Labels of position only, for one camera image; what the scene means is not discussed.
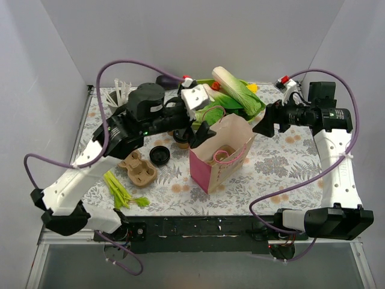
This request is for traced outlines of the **brown paper cup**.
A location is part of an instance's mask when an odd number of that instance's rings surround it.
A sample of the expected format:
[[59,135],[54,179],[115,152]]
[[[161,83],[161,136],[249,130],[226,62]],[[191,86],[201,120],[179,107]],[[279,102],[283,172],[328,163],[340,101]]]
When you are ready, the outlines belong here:
[[189,149],[188,139],[183,136],[180,130],[173,131],[173,138],[180,149]]

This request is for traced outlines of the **pink paper cake bag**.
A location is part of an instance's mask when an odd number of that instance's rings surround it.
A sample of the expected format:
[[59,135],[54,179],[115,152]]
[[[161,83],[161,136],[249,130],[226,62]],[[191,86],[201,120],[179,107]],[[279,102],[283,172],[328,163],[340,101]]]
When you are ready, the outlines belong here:
[[222,115],[209,129],[215,135],[189,149],[190,175],[207,194],[242,167],[256,136],[249,123],[235,114]]

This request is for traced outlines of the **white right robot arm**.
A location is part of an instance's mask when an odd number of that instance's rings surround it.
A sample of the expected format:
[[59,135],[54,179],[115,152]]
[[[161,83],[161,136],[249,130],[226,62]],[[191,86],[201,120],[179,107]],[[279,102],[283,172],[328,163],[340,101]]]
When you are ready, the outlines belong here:
[[297,83],[284,77],[275,83],[283,99],[268,104],[263,119],[253,132],[274,136],[274,126],[286,132],[292,126],[308,127],[321,161],[323,193],[320,208],[312,210],[279,209],[274,214],[273,234],[286,239],[304,232],[312,238],[353,240],[374,222],[374,214],[363,207],[354,180],[352,155],[354,143],[351,113],[338,108],[334,82],[311,82],[308,100],[295,102]]

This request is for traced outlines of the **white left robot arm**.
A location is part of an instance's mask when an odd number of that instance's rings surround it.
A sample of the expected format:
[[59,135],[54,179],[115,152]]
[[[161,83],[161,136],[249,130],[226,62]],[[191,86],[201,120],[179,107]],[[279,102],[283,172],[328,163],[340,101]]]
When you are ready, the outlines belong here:
[[131,152],[139,149],[148,136],[181,130],[189,145],[196,148],[215,132],[203,123],[197,133],[191,125],[195,112],[207,106],[210,97],[202,85],[182,89],[178,96],[164,101],[164,89],[145,83],[129,94],[122,113],[107,118],[93,134],[81,155],[52,185],[31,193],[34,205],[44,211],[45,227],[63,236],[87,228],[103,231],[116,241],[128,233],[124,214],[82,203],[83,195]]

